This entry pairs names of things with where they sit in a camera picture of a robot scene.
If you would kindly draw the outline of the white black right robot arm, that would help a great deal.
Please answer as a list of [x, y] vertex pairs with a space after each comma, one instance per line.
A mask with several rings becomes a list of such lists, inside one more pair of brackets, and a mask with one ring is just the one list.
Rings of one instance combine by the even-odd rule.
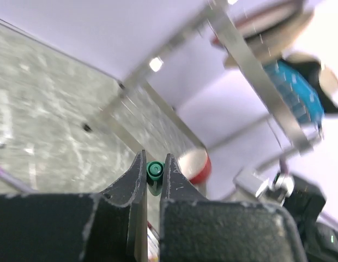
[[293, 175], [294, 191], [283, 207], [294, 218], [308, 261], [338, 261], [338, 231], [318, 222], [326, 203], [321, 189]]

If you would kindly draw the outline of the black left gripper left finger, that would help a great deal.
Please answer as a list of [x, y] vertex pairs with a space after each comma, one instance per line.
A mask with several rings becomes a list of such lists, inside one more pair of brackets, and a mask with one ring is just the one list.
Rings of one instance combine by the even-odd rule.
[[146, 261], [146, 154], [100, 193], [0, 194], [0, 261]]

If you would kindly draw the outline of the green cap marker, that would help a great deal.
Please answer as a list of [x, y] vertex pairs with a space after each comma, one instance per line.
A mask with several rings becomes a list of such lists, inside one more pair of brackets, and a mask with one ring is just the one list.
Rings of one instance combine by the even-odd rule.
[[147, 185], [153, 196], [161, 194], [164, 166], [165, 164], [163, 162], [158, 161], [151, 161], [147, 163]]

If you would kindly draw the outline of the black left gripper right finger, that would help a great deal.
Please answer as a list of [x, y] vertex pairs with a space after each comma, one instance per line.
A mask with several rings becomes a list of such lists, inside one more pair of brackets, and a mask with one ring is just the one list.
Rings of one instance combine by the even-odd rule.
[[165, 160], [161, 261], [306, 261], [292, 216], [275, 204], [210, 201]]

